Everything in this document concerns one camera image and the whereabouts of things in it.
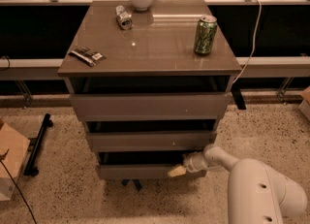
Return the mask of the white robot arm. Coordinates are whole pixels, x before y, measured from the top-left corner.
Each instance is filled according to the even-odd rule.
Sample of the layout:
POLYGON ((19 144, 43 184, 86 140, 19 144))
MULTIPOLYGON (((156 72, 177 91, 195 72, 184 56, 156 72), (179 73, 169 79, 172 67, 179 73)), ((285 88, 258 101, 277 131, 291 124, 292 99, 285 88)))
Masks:
POLYGON ((223 148, 209 144, 200 152, 183 156, 168 176, 224 168, 228 178, 229 224, 284 224, 307 209, 304 189, 294 180, 256 159, 238 159, 223 148))

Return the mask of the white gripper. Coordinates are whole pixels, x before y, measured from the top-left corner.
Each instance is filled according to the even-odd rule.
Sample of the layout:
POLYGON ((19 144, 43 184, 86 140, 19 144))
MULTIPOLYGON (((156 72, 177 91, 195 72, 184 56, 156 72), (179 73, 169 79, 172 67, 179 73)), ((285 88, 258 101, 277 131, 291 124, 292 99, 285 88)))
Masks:
POLYGON ((177 165, 168 171, 169 177, 183 176, 188 171, 189 173, 197 173, 206 171, 209 168, 202 152, 188 153, 183 156, 183 166, 177 165))

